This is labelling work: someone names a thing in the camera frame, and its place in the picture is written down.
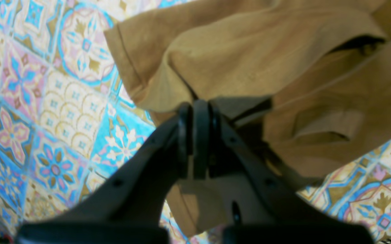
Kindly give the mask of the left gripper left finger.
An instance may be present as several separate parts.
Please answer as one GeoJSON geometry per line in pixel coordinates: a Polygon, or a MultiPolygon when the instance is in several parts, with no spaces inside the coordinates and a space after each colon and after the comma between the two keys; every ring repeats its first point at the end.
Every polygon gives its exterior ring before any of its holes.
{"type": "Polygon", "coordinates": [[[47,221],[19,229],[16,244],[169,244],[159,226],[164,200],[188,172],[187,129],[192,108],[160,125],[135,156],[86,200],[47,221]]]}

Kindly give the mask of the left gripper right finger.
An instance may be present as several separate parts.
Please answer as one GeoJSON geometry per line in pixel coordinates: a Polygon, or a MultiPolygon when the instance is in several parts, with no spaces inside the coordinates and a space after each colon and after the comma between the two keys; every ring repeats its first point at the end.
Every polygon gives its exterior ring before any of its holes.
{"type": "Polygon", "coordinates": [[[214,105],[193,105],[193,178],[219,191],[224,244],[372,244],[364,226],[316,210],[266,168],[214,105]]]}

